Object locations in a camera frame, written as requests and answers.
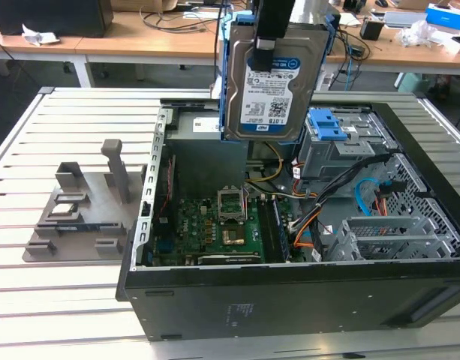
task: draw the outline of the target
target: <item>desk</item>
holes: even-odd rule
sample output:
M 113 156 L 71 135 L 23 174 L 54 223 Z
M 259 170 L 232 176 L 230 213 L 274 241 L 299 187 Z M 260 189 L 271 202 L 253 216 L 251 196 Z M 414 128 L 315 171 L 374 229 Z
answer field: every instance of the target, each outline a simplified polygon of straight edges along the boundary
M 460 360 L 460 305 L 421 329 L 150 344 L 130 304 L 114 299 L 118 262 L 22 261 L 61 161 L 78 161 L 83 172 L 106 172 L 101 143 L 117 137 L 128 171 L 136 171 L 152 148 L 155 100 L 188 97 L 209 93 L 56 88 L 38 94 L 22 115 L 0 147 L 0 359 L 327 359 L 356 352 L 380 360 Z M 460 184 L 460 135 L 429 102 L 411 94 L 357 91 L 314 98 L 385 98 L 449 181 Z
M 378 11 L 405 11 L 393 7 L 382 10 L 374 5 L 374 0 L 368 1 L 359 18 L 368 14 L 372 9 Z M 359 38 L 361 26 L 345 28 L 344 30 Z M 362 71 L 380 71 L 392 73 L 424 73 L 424 74 L 448 74 L 460 75 L 460 54 L 449 55 L 442 46 L 433 43 L 431 48 L 426 46 L 403 47 L 395 40 L 399 30 L 383 27 L 377 41 L 365 40 L 370 46 L 371 55 L 366 59 L 360 68 Z M 350 42 L 362 45 L 359 41 L 350 38 Z M 337 71 L 344 61 L 344 45 L 340 40 L 335 40 L 331 55 L 326 58 L 326 66 L 330 71 Z
M 370 0 L 362 13 L 374 8 L 373 4 L 374 1 Z M 386 10 L 398 9 L 388 7 Z M 138 13 L 115 12 L 114 15 L 113 24 L 103 38 L 62 37 L 62 42 L 56 45 L 36 47 L 27 44 L 20 36 L 4 36 L 2 43 L 16 59 L 73 62 L 82 87 L 94 84 L 90 62 L 213 64 L 215 36 L 210 31 L 168 34 L 144 25 Z M 176 19 L 172 25 L 189 22 L 193 20 Z M 215 23 L 210 23 L 209 28 L 214 31 Z M 346 30 L 359 36 L 359 27 L 347 27 Z M 396 32 L 395 29 L 383 28 L 378 41 L 366 41 L 371 48 L 371 56 L 363 62 L 362 71 L 460 75 L 460 55 L 448 55 L 437 45 L 431 49 L 423 46 L 404 48 L 393 40 Z M 7 58 L 0 49 L 0 59 Z M 334 50 L 326 57 L 326 69 L 337 71 L 343 61 L 344 47 L 337 40 Z
M 16 60 L 37 60 L 50 62 L 72 62 L 78 74 L 81 86 L 90 86 L 92 84 L 91 71 L 89 64 L 84 56 L 76 55 L 75 48 L 82 40 L 81 36 L 62 36 L 60 42 L 50 45 L 36 47 L 27 43 L 19 35 L 6 36 L 0 34 L 0 44 Z M 10 57 L 0 47 L 0 60 L 9 60 Z

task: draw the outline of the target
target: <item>hard drive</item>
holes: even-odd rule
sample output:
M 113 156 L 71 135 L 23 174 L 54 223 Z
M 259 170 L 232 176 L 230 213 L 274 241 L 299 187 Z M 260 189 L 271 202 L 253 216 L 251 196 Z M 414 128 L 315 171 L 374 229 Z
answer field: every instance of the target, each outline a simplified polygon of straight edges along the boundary
M 232 25 L 224 138 L 295 140 L 306 118 L 329 32 L 291 25 L 277 39 L 271 73 L 251 69 L 253 26 Z

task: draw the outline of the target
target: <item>mouse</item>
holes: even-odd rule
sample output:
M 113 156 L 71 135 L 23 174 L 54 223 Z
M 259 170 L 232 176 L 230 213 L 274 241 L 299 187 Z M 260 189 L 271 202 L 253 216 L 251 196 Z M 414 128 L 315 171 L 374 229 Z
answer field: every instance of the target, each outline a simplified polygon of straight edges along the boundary
M 378 5 L 380 8 L 387 8 L 388 7 L 388 1 L 387 0 L 377 0 L 374 3 L 376 5 Z

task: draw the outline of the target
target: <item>motherboard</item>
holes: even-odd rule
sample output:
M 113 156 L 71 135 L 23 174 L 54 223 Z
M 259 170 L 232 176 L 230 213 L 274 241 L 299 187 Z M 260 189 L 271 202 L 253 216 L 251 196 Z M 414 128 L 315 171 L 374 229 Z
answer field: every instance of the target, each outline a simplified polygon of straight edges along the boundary
M 222 190 L 214 198 L 180 199 L 174 234 L 156 239 L 152 264 L 266 263 L 274 252 L 281 257 L 278 261 L 285 260 L 289 256 L 286 231 L 293 218 L 291 204 L 287 199 L 252 199 L 243 194 L 240 189 Z M 268 233 L 275 238 L 274 244 L 268 243 Z

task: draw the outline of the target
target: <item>aluminum slotted table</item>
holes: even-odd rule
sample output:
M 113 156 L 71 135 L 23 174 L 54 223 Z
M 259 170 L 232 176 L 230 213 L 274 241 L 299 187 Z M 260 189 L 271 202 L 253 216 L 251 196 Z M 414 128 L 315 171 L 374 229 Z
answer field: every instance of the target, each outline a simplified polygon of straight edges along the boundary
M 149 156 L 160 98 L 209 97 L 181 89 L 45 90 L 0 147 L 0 359 L 327 359 L 342 353 L 460 359 L 460 305 L 421 329 L 150 344 L 130 304 L 114 299 L 118 262 L 23 262 L 60 162 L 107 171 L 101 143 L 119 138 L 122 160 L 135 170 Z M 332 98 L 387 102 L 460 193 L 460 134 L 427 100 L 401 93 L 314 96 Z

